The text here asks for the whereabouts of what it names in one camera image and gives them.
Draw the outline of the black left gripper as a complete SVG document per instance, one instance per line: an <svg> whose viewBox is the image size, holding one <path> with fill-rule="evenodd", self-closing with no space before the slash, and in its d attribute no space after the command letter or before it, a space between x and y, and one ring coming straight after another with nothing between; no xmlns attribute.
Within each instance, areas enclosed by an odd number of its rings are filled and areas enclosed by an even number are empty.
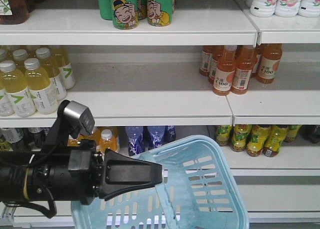
<svg viewBox="0 0 320 229"><path fill-rule="evenodd" d="M95 157L97 143L83 139L79 146L59 147L50 156L49 190L55 201L79 201L89 205L96 197L97 167L102 158ZM163 182L161 164L134 159L110 149L104 154L97 195L108 201L124 193L153 188Z"/></svg>

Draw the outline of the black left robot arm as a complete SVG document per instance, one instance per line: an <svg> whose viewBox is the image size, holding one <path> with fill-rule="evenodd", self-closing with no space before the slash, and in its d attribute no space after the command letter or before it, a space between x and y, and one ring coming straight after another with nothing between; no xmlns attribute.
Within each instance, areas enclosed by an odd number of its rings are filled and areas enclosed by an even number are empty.
<svg viewBox="0 0 320 229"><path fill-rule="evenodd" d="M47 218L56 215L57 201L89 205L95 198L152 188L163 181L155 162L96 150L93 140L68 146L69 137L91 134L95 125L90 109L64 100L40 151L3 151L0 154L0 200L8 207L25 207Z"/></svg>

